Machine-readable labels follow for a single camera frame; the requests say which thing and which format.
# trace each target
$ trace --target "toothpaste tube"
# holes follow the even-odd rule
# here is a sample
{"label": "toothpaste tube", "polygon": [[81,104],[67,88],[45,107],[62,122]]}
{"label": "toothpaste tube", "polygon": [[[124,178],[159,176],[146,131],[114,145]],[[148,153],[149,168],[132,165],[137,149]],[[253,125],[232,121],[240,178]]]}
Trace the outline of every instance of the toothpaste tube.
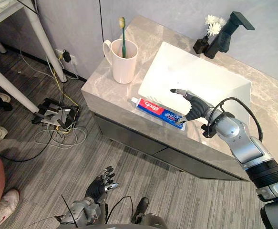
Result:
{"label": "toothpaste tube", "polygon": [[163,121],[181,129],[181,130],[185,130],[185,125],[183,123],[176,125],[175,122],[181,118],[182,116],[174,114],[171,111],[168,111],[166,109],[164,109],[163,107],[160,107],[150,101],[147,101],[145,99],[142,98],[132,98],[131,99],[132,102],[135,103],[136,107],[146,111],[147,113],[150,113],[151,115],[162,119]]}

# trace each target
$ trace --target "toothbrush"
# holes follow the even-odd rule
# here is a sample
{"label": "toothbrush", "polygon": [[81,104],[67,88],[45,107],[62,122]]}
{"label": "toothbrush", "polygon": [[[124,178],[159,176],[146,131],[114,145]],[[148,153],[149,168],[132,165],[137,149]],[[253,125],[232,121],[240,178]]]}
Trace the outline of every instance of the toothbrush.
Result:
{"label": "toothbrush", "polygon": [[122,53],[123,58],[126,58],[126,46],[125,46],[125,18],[119,18],[119,24],[123,32],[123,46],[122,46]]}

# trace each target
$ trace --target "wall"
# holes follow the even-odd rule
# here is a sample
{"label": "wall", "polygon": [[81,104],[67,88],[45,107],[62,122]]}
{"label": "wall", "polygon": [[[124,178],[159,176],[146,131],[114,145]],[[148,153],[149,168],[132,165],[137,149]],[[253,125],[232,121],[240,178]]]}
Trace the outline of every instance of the wall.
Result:
{"label": "wall", "polygon": [[[54,48],[67,49],[78,59],[78,70],[88,79],[103,59],[100,5],[98,0],[37,0],[41,22]],[[239,11],[256,28],[239,27],[227,53],[278,79],[278,0],[100,0],[103,35],[116,39],[121,31],[118,18],[126,25],[138,14],[193,39],[204,36],[208,14],[228,19]],[[22,10],[0,24],[0,40],[45,59],[41,45]]]}
{"label": "wall", "polygon": [[[88,79],[103,58],[98,0],[37,0],[40,19],[54,49],[66,49],[77,58],[80,76]],[[0,23],[0,40],[45,60],[24,10]],[[65,66],[74,72],[71,65]]]}

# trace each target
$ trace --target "marble countertop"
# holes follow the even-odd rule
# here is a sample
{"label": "marble countertop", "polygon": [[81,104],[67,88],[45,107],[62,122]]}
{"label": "marble countertop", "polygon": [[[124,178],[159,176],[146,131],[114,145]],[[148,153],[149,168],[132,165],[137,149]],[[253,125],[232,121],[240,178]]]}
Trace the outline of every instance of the marble countertop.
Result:
{"label": "marble countertop", "polygon": [[[212,60],[203,54],[197,55],[193,50],[194,40],[142,16],[134,18],[129,24],[126,37],[139,48],[134,79],[129,84],[117,83],[112,77],[110,64],[104,59],[82,87],[91,111],[215,167],[248,179],[225,142],[218,136],[212,139],[202,136],[200,122],[187,122],[185,131],[181,131],[137,109],[131,102],[132,97],[140,97],[138,90],[142,80],[161,43],[165,41],[251,81],[251,110],[263,129],[263,144],[278,162],[278,81],[276,79],[225,53],[218,52]],[[253,136],[258,136],[253,119],[250,120],[249,129]]]}

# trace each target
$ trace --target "electrical outlet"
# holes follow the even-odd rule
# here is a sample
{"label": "electrical outlet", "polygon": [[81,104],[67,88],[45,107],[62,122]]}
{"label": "electrical outlet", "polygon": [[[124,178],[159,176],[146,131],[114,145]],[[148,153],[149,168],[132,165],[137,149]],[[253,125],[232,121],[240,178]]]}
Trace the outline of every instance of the electrical outlet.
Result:
{"label": "electrical outlet", "polygon": [[[56,53],[58,54],[58,56],[60,56],[60,55],[62,55],[63,51],[56,49]],[[73,63],[74,65],[77,65],[77,60],[76,60],[75,56],[70,54],[70,57],[71,57],[71,61],[69,63]]]}

